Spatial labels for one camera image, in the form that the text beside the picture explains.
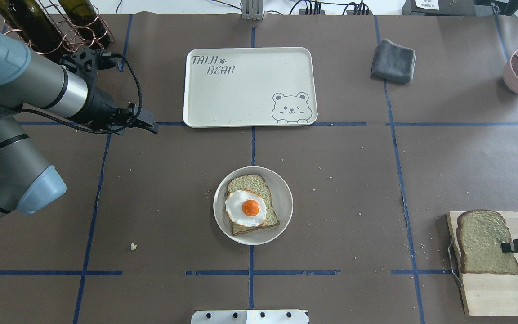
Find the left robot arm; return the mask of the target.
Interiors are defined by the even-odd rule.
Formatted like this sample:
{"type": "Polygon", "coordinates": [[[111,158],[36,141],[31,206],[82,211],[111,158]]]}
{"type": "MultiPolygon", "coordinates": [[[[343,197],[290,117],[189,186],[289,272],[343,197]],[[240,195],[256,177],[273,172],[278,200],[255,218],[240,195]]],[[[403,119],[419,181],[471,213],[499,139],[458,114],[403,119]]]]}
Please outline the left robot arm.
{"type": "Polygon", "coordinates": [[[55,63],[24,43],[0,33],[0,219],[13,211],[43,209],[66,192],[66,184],[14,118],[34,113],[77,131],[123,134],[140,128],[154,134],[154,114],[143,108],[140,83],[121,54],[81,47],[55,63]],[[138,104],[120,107],[96,86],[99,70],[127,65],[138,104]]]}

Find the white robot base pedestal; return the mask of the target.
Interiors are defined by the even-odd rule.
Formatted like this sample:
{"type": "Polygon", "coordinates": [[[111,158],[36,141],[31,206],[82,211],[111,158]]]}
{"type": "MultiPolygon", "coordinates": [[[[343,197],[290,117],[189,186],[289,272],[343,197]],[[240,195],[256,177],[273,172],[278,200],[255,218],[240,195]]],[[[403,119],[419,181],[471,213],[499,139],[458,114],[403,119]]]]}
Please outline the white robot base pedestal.
{"type": "Polygon", "coordinates": [[[192,324],[309,324],[307,310],[200,310],[192,318],[192,324]]]}

